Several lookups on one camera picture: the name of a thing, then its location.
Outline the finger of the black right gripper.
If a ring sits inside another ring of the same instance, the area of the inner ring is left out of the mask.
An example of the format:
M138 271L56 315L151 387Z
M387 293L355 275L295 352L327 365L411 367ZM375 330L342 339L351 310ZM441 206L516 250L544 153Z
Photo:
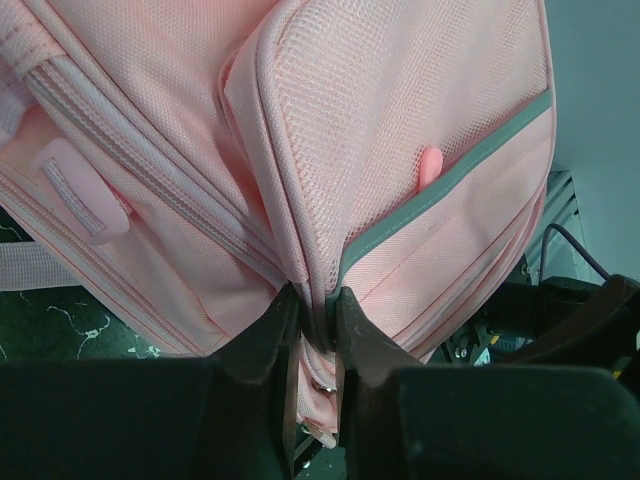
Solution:
M612 368L638 352L639 284L610 277L559 324L509 355L511 364Z

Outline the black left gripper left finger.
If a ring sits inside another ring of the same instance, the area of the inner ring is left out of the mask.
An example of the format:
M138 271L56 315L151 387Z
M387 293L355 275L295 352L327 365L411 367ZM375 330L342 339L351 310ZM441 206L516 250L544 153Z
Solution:
M1 368L5 479L290 479L301 302L207 357Z

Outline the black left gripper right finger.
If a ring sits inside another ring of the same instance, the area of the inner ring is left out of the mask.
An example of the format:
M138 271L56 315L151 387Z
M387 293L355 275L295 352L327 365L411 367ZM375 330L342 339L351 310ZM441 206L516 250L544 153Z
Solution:
M351 479L635 479L639 400L572 366L425 365L336 302L339 443Z

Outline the pink student backpack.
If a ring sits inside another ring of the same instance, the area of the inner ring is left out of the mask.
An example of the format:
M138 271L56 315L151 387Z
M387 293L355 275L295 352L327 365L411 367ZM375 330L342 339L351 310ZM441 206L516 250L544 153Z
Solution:
M1 287L194 356L291 283L333 447L340 290L427 360L523 255L555 126L541 1L5 1Z

